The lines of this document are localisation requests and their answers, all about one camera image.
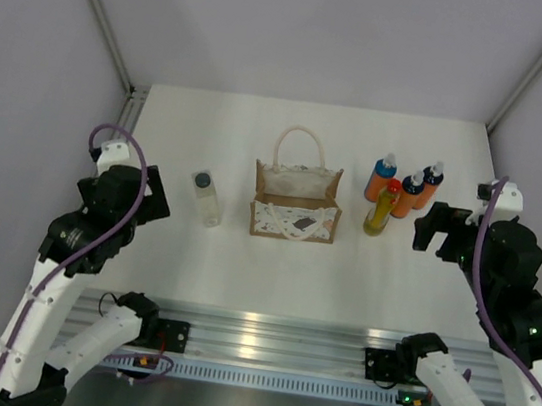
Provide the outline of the canvas jute tote bag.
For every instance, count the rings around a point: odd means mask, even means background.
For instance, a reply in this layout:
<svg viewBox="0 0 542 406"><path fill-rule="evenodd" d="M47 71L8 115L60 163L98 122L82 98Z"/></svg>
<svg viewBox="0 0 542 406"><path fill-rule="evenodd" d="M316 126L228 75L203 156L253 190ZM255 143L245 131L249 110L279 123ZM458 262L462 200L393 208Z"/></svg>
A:
<svg viewBox="0 0 542 406"><path fill-rule="evenodd" d="M315 141L319 158L315 164L292 165L279 160L284 139L298 131ZM324 146L315 132L301 125L284 130L274 143L272 162L256 162L249 234L332 244L342 214L336 197L343 172L327 168L325 160Z"/></svg>

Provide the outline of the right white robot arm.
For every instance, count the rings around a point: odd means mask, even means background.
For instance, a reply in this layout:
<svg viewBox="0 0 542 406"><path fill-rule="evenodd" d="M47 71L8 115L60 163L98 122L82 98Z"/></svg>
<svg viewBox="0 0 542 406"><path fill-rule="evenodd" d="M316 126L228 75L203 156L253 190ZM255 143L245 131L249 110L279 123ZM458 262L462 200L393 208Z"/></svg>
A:
<svg viewBox="0 0 542 406"><path fill-rule="evenodd" d="M457 264L468 282L505 406L542 406L542 295L536 288L542 249L519 220L522 206L511 196L514 190L506 178L480 184L478 211L434 203L416 219L412 247L425 251L435 234L444 234L436 256ZM400 377L419 381L439 406L486 406L437 334L407 336L395 351Z"/></svg>

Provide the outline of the orange spray bottle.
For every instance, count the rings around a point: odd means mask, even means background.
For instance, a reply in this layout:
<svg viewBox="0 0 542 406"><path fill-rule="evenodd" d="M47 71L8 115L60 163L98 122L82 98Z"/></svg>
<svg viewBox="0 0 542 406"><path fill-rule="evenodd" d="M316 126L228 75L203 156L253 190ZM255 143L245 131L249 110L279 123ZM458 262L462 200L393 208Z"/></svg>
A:
<svg viewBox="0 0 542 406"><path fill-rule="evenodd" d="M369 202L376 202L379 193L395 177L396 172L397 161L393 153L377 160L364 191L365 199Z"/></svg>
<svg viewBox="0 0 542 406"><path fill-rule="evenodd" d="M399 199L391 211L391 216L400 219L408 215L425 189L424 174L423 171L419 170L401 181Z"/></svg>
<svg viewBox="0 0 542 406"><path fill-rule="evenodd" d="M422 210L439 188L439 185L444 180L444 162L437 161L431 166L424 168L424 188L419 195L417 202L414 204L414 209Z"/></svg>

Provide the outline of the clear bottle dark cap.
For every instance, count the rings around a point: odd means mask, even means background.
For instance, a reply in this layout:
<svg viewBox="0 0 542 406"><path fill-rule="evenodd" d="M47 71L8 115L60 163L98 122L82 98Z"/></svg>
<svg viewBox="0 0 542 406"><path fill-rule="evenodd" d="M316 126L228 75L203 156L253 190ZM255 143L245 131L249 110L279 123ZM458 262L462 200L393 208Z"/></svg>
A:
<svg viewBox="0 0 542 406"><path fill-rule="evenodd" d="M192 174L197 210L203 225L212 228L220 225L222 212L219 206L218 195L214 179L210 171L196 171Z"/></svg>

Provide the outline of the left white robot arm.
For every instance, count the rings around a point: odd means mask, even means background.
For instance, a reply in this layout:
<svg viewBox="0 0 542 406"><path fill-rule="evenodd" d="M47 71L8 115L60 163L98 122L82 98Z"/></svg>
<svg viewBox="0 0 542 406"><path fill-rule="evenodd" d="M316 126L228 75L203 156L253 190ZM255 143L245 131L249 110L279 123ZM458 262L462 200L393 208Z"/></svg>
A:
<svg viewBox="0 0 542 406"><path fill-rule="evenodd" d="M71 388L117 348L155 340L159 308L131 291L93 325L60 346L54 343L106 262L131 243L139 226L170 214L159 169L132 163L136 149L121 139L94 149L97 173L77 186L82 206L50 223L27 288L0 336L0 406L62 406Z"/></svg>

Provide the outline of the yellow bottle red cap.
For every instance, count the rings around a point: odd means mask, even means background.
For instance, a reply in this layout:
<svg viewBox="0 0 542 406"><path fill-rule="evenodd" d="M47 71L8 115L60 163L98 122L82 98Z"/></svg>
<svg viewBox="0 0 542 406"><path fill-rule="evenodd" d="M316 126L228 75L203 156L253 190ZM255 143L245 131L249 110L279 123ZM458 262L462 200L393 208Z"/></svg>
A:
<svg viewBox="0 0 542 406"><path fill-rule="evenodd" d="M375 207L366 215L363 220L365 234L378 236L385 229L393 208L399 201L399 194L402 184L397 179L391 179L387 186L378 193Z"/></svg>

